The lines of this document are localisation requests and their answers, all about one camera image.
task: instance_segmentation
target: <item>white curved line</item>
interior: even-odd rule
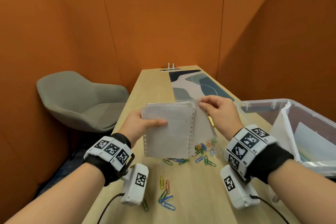
[[[192,77],[191,77],[191,81],[193,82],[193,83],[195,83],[195,84],[198,84],[198,85],[204,85],[204,86],[208,86],[208,87],[210,87],[210,88],[212,88],[211,86],[209,86],[209,85],[205,85],[205,84],[201,84],[201,83],[197,83],[197,82],[194,82],[193,81],[193,77],[195,76],[195,75],[193,75]]]

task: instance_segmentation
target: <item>gray chair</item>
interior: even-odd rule
[[[129,97],[123,86],[90,82],[73,71],[47,75],[36,86],[44,106],[57,120],[86,132],[112,130]]]

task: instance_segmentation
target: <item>table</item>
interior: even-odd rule
[[[201,69],[199,66],[183,66],[180,68],[182,70]],[[239,100],[223,86],[221,87],[234,99]],[[175,102],[169,75],[167,72],[160,72],[159,68],[142,70],[114,131],[117,132],[121,128],[130,111],[141,109],[148,103],[157,102]],[[216,133],[218,143],[222,147],[225,147],[228,141],[217,130]],[[174,162],[173,166],[166,165],[167,170],[163,171],[161,159],[144,157],[142,138],[139,139],[133,148],[133,152],[135,154],[133,163],[142,163],[149,168],[149,177],[144,196],[149,206],[149,211],[144,212],[141,205],[123,205],[120,203],[120,198],[116,198],[104,213],[100,221],[101,224],[284,223],[282,218],[263,202],[260,202],[259,206],[242,210],[236,210],[231,205],[219,174],[220,170],[227,165],[227,162],[224,160],[215,156],[210,157],[210,154],[207,154],[209,160],[217,165],[216,167],[205,166],[204,162],[195,163],[196,157],[191,157],[190,162],[182,165]],[[163,176],[165,181],[170,181],[170,195],[173,195],[174,198],[168,202],[176,207],[174,212],[162,207],[158,203],[158,198],[163,192],[159,184],[160,176]],[[258,179],[254,179],[252,183],[259,196],[269,201],[265,184]],[[86,215],[83,224],[97,223],[107,203],[113,196],[122,191],[122,186],[123,181],[119,180],[104,187]],[[284,205],[278,207],[278,210],[291,224],[299,223]]]

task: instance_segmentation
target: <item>hand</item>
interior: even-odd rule
[[[209,114],[215,127],[229,141],[244,127],[240,121],[237,107],[229,98],[206,96],[201,98],[199,107]]]
[[[141,117],[141,110],[131,111],[118,133],[123,134],[131,142],[131,148],[145,133],[148,128],[161,127],[167,124],[166,120],[144,120]]]

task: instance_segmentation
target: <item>person's left hand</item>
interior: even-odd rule
[[[167,124],[166,120],[144,120],[141,117],[141,110],[131,111],[118,133],[123,134],[131,142],[131,148],[145,133],[148,128],[161,127]]]

